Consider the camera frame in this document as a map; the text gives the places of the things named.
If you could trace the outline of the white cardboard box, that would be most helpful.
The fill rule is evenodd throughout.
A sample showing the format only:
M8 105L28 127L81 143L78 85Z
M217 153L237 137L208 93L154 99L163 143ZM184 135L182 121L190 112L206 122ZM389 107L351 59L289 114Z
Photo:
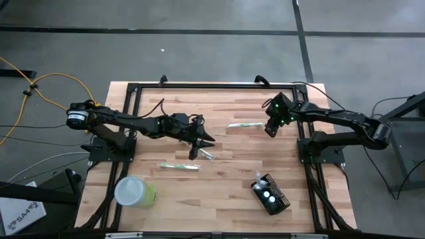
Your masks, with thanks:
M42 202L0 197L0 218L6 236L20 232L46 215Z

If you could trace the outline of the green plastic cup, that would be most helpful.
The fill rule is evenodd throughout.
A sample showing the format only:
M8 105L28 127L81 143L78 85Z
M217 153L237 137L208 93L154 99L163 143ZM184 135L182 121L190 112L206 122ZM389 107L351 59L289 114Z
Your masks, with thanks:
M126 207L150 208L157 199L156 188L135 176L121 179L115 189L114 198Z

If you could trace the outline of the silver extrusion post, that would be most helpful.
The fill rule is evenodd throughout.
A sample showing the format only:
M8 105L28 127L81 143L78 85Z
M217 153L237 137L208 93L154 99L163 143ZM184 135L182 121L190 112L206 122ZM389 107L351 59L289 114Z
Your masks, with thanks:
M142 239L142 232L116 232L108 233L104 239Z
M329 239L329 237L326 234L294 233L290 239Z

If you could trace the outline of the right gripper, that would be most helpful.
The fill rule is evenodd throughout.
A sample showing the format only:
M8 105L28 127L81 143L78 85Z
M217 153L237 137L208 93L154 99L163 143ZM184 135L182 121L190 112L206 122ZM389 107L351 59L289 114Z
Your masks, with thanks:
M264 131L270 137L275 137L280 127L295 121L295 117L290 112L291 105L292 101L282 92L264 102L265 112L269 117Z

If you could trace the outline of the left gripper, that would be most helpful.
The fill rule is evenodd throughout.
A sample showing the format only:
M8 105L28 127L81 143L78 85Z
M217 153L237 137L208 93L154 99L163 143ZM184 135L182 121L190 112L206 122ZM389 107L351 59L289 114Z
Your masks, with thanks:
M192 143L189 152L190 160L195 160L198 157L200 149L205 150L206 147L214 147L213 143L206 142L215 141L215 139L201 127L203 126L202 115L192 114L188 116L184 113L172 114L165 116L161 120L161 126L166 137Z

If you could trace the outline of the black floor stand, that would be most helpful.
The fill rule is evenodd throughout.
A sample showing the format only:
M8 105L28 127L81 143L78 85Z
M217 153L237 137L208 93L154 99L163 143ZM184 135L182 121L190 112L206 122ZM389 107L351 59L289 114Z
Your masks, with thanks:
M71 169L65 169L38 187L0 181L0 197L77 205L81 196L80 182L82 177Z

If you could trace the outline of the black floor bar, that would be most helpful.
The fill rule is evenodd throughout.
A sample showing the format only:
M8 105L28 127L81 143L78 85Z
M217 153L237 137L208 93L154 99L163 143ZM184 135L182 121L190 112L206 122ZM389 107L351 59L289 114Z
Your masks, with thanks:
M33 70L22 70L18 72L17 70L9 69L0 69L0 77L10 77L10 78L35 78L37 75L36 71Z

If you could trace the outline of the black cart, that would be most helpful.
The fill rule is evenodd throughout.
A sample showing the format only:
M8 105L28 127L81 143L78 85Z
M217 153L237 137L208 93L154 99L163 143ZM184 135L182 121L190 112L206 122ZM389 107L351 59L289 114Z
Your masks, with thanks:
M425 91L407 97L379 119L391 126L390 142L404 178L399 186L385 182L387 190L392 194L425 189Z

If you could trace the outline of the black table frame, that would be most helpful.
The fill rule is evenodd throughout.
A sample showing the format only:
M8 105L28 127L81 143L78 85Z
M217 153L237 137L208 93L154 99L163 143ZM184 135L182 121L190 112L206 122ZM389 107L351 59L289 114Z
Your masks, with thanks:
M118 216L120 230L166 232L313 232L314 221L327 226L328 215L321 203L312 212L305 165L298 157L297 140L308 135L306 125L291 123L269 137L262 127L232 127L230 123L265 122L262 104L279 92L287 97L306 97L326 108L324 86L277 84L265 88L255 84L240 87L214 83L153 88L145 86L126 96L126 82L112 82L106 105L131 112L159 114L154 107L163 101L167 113L201 114L214 139L209 153L214 160L197 157L198 171L164 169L160 163L187 164L189 147L168 137L139 136L128 173L157 189L156 203L148 209L111 206L107 225ZM290 206L269 215L251 184L256 172L270 174Z

